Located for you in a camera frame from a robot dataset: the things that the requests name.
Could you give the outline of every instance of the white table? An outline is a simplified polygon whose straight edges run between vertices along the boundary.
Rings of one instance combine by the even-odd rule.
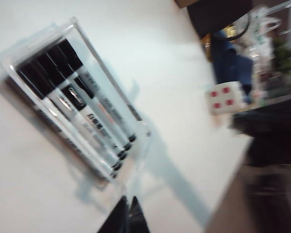
[[[129,197],[153,233],[202,232],[249,137],[207,111],[211,64],[186,9],[173,0],[0,0],[0,54],[72,16],[153,132]],[[0,232],[95,232],[107,214],[91,196],[93,176],[24,114],[0,94]]]

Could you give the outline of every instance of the plastic blister pack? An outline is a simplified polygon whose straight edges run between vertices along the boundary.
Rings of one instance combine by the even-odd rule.
[[[25,40],[2,65],[12,88],[95,174],[119,187],[136,177],[150,131],[75,18]]]

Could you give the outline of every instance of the dry erase marker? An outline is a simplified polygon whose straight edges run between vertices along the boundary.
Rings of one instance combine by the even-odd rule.
[[[84,111],[82,110],[82,107],[86,107],[85,102],[82,102],[77,94],[71,89],[67,89],[62,92],[60,89],[56,88],[56,86],[54,86],[53,83],[50,81],[50,79],[52,79],[51,77],[53,77],[54,74],[52,74],[52,76],[49,76],[49,74],[43,69],[43,67],[40,66],[39,63],[35,63],[34,69],[38,72],[42,79],[53,88],[53,91],[48,94],[48,97],[51,98],[57,105],[63,103],[64,99],[66,105],[61,104],[62,107],[65,106],[62,111],[64,111],[66,115],[74,115],[73,117],[70,116],[70,119],[73,119],[73,122],[75,122],[75,124],[79,126],[78,130],[81,131],[82,134],[90,137],[89,143],[98,152],[98,154],[101,155],[104,160],[106,160],[108,164],[110,164],[114,169],[119,169],[121,163],[118,161],[118,157],[111,151],[111,149],[97,134],[96,128],[93,128],[84,119]]]
[[[118,161],[117,157],[113,156],[109,151],[101,146],[99,138],[95,132],[93,132],[89,124],[83,119],[78,111],[75,110],[71,102],[61,91],[57,90],[51,85],[51,83],[48,83],[44,77],[45,74],[43,73],[43,70],[37,63],[31,62],[30,65],[22,67],[20,73],[23,78],[33,84],[36,89],[43,92],[43,95],[47,97],[45,99],[48,100],[48,102],[52,102],[52,104],[67,117],[87,142],[95,149],[92,150],[93,154],[97,154],[101,157],[101,160],[105,161],[110,167],[113,167],[114,170],[118,170],[121,167],[121,163]]]
[[[62,53],[67,58],[70,67],[78,73],[80,79],[88,86],[88,88],[94,93],[101,105],[107,110],[107,112],[112,116],[112,119],[117,123],[120,129],[123,131],[125,136],[129,139],[130,142],[133,142],[136,138],[133,130],[126,123],[123,117],[119,114],[116,108],[112,105],[108,97],[100,89],[99,85],[95,82],[94,78],[88,73],[84,67],[81,60],[78,58],[76,52],[70,45],[70,43],[65,39],[57,45]]]
[[[53,128],[56,133],[66,142],[70,145],[70,147],[73,149],[73,151],[79,155],[81,158],[83,158],[86,163],[91,167],[92,170],[95,171],[95,173],[101,177],[106,178],[97,168],[96,163],[93,161],[93,157],[90,155],[86,155],[86,152],[84,153],[84,148],[82,146],[77,146],[75,143],[72,142],[71,138],[64,133],[57,125],[54,123],[53,120],[51,120],[37,105],[32,106],[33,109]],[[117,171],[110,169],[109,166],[107,166],[107,171],[110,174],[111,177],[115,178],[117,176]]]
[[[25,82],[25,84],[30,88],[30,90],[35,93],[35,95],[41,100],[41,102],[43,103],[43,105],[48,109],[48,111],[55,117],[57,117],[60,122],[62,122],[63,124],[65,124],[67,127],[73,127],[71,125],[71,123],[66,119],[65,116],[62,115],[62,113],[57,109],[57,107],[53,104],[53,102],[46,97],[46,95],[51,91],[51,89],[49,89],[48,86],[43,85],[43,83],[36,81],[36,80],[31,80],[29,78],[29,76],[34,75],[34,73],[32,73],[32,68],[30,65],[23,65],[18,71],[17,73],[19,74],[19,76],[21,77],[21,79]],[[79,153],[80,156],[83,157],[84,160],[87,161],[88,165],[94,169],[96,169],[95,163],[100,163],[103,167],[103,169],[110,174],[110,176],[114,177],[116,175],[116,172],[104,161],[98,161],[97,158],[94,156],[94,154],[96,153],[91,146],[83,139],[79,137],[78,133],[74,133],[73,134],[79,142],[82,142],[81,146],[84,147],[84,149],[79,149],[75,144],[74,146],[77,148],[77,151],[84,151],[82,153]],[[71,141],[71,139],[67,136],[64,135],[63,133],[60,134],[60,136],[64,137],[65,139],[68,138],[69,141]]]
[[[62,54],[60,49],[58,47],[53,47],[48,50],[47,52],[48,56],[51,58],[51,60],[48,61],[48,63],[52,62],[53,67],[52,72],[58,72],[56,68],[59,69],[61,75],[57,75],[55,80],[52,80],[54,84],[61,90],[66,90],[67,87],[73,87],[80,98],[84,100],[88,104],[86,107],[86,110],[88,111],[88,114],[86,115],[89,120],[91,120],[96,126],[99,125],[99,128],[101,129],[101,135],[104,137],[104,139],[109,143],[110,146],[118,146],[113,147],[117,153],[119,153],[119,148],[124,148],[125,150],[129,150],[130,143],[125,137],[121,137],[118,140],[118,137],[116,137],[112,131],[110,131],[110,128],[106,128],[103,126],[102,118],[106,118],[104,113],[101,111],[101,108],[99,107],[99,102],[97,101],[97,98],[95,95],[87,88],[87,86],[84,84],[84,82],[77,76],[77,74],[71,69],[71,67],[68,64],[68,61],[66,60],[65,56]]]

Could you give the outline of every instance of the dice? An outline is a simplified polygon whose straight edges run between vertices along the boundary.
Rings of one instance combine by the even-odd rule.
[[[238,81],[215,85],[206,92],[206,99],[213,115],[233,113],[246,107],[245,94]]]

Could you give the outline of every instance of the brown floor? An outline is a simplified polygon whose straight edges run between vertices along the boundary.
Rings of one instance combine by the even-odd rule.
[[[221,205],[212,218],[206,233],[258,233],[244,197],[243,183],[238,174]]]

